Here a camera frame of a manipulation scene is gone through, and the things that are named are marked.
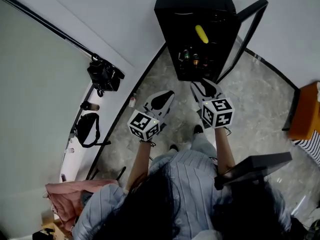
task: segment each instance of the striped shirt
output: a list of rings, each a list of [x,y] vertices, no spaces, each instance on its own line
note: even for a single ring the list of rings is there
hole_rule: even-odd
[[[150,172],[169,163],[173,198],[180,199],[180,211],[175,223],[180,232],[175,239],[190,240],[204,230],[212,230],[213,206],[222,196],[214,183],[217,176],[213,160],[195,150],[182,150],[167,156],[150,167]],[[72,235],[75,240],[91,240],[107,216],[121,206],[125,190],[116,184],[104,186],[94,193],[76,223]]]

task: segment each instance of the marble floor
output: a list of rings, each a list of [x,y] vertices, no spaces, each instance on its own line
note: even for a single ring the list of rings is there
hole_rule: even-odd
[[[320,200],[320,170],[299,147],[293,146],[281,129],[287,118],[294,90],[276,73],[244,53],[233,71],[219,84],[235,107],[232,134],[228,137],[233,156],[240,162],[250,155],[290,151],[293,160],[274,172],[269,180],[283,194],[287,208],[306,226],[320,218],[315,209]],[[199,109],[190,82],[178,81],[168,49],[165,49],[137,90],[135,105],[141,108],[146,98],[159,91],[173,90],[175,98],[166,117],[167,127],[153,138],[156,147],[151,157],[165,153],[172,143],[180,149],[189,148],[193,128],[199,124]],[[139,140],[129,133],[127,122],[134,108],[127,107],[111,137],[111,145],[103,150],[97,167],[97,177],[115,179],[123,166],[120,179],[125,185],[138,150]],[[207,138],[215,143],[212,128]]]

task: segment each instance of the jeans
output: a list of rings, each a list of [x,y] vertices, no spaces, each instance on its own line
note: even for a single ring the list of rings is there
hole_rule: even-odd
[[[216,148],[207,140],[206,135],[201,132],[193,135],[191,150],[201,152],[210,158],[217,158]],[[170,149],[168,153],[157,156],[151,163],[151,166],[159,162],[165,157],[173,157],[177,151],[175,149]]]

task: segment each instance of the person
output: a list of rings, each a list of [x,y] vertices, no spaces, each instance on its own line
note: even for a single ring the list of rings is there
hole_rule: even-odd
[[[109,184],[94,193],[74,239],[290,239],[290,214],[268,182],[216,190],[215,177],[235,160],[224,128],[215,140],[216,149],[197,125],[190,149],[172,145],[150,169],[152,144],[141,142],[125,189]]]

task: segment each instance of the yellow object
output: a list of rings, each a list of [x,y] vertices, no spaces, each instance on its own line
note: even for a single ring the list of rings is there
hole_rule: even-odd
[[[202,42],[204,42],[205,44],[209,43],[209,39],[208,39],[208,37],[206,35],[206,32],[202,28],[202,26],[196,25],[195,26],[195,31],[198,34],[198,36],[200,37],[200,39],[202,40]]]
[[[310,140],[314,130],[320,134],[320,104],[317,95],[317,82],[300,89],[298,106],[288,133],[289,138]]]

